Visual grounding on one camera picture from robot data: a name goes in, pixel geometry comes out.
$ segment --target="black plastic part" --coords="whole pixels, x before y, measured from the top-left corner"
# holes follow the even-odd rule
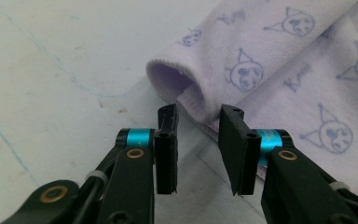
[[[158,110],[158,130],[154,134],[154,154],[158,194],[172,194],[177,185],[177,122],[176,105]]]
[[[103,158],[101,163],[97,166],[96,170],[103,171],[107,175],[111,172],[112,167],[115,165],[117,161],[118,153],[123,150],[122,147],[114,146],[107,155]]]
[[[154,222],[153,156],[149,148],[137,148],[143,155],[130,158],[132,149],[118,154],[96,223]]]
[[[293,143],[292,136],[286,131],[282,129],[275,129],[278,132],[279,136],[282,140],[283,147],[294,147],[295,144]]]
[[[118,132],[118,134],[116,136],[115,147],[124,148],[127,145],[127,136],[129,134],[129,131],[130,131],[130,129],[124,128]]]
[[[149,134],[149,148],[150,150],[152,150],[152,155],[153,157],[155,157],[155,147],[154,147],[154,136],[155,136],[155,132],[156,132],[156,129],[150,129],[150,134]]]
[[[269,153],[261,204],[268,224],[358,223],[310,159],[294,147]]]
[[[77,193],[78,186],[73,181],[57,180],[48,183],[35,190],[21,208],[2,224],[71,223],[71,208]]]
[[[231,183],[232,193],[254,193],[261,136],[243,122],[243,111],[222,105],[218,145]]]

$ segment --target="fabric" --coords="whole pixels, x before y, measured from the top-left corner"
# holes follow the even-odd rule
[[[221,104],[240,107],[358,193],[358,1],[223,1],[146,73],[214,139]]]

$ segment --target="cable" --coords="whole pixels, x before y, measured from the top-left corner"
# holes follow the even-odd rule
[[[77,216],[74,220],[74,224],[82,224],[87,221],[87,217],[89,216],[90,209],[94,203],[97,203],[100,199],[103,192],[103,181],[100,178],[95,179],[95,183],[91,189],[91,192],[89,193],[89,196],[87,197],[86,201],[83,203],[83,206],[81,206],[79,212],[77,213]]]
[[[316,170],[322,175],[322,177],[327,181],[328,184],[337,182],[334,177],[328,174],[324,169],[318,166],[314,161],[308,159],[308,161],[316,168]],[[337,189],[336,192],[341,195],[344,199],[348,199],[354,202],[358,202],[358,196],[352,193],[349,189]]]

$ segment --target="white table surface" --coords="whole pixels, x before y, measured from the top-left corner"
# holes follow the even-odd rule
[[[145,64],[218,2],[0,1],[0,222],[50,181],[81,185],[121,128],[157,127]],[[157,195],[156,223],[266,223],[261,181],[233,197],[215,141],[183,117],[178,138],[178,193]]]

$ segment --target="blue spacer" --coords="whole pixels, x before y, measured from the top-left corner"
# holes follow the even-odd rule
[[[129,129],[127,147],[149,147],[150,129]]]
[[[267,153],[269,153],[275,147],[282,147],[281,135],[275,129],[256,129],[261,135],[261,146],[260,146],[260,159],[258,160],[259,166],[267,166]]]

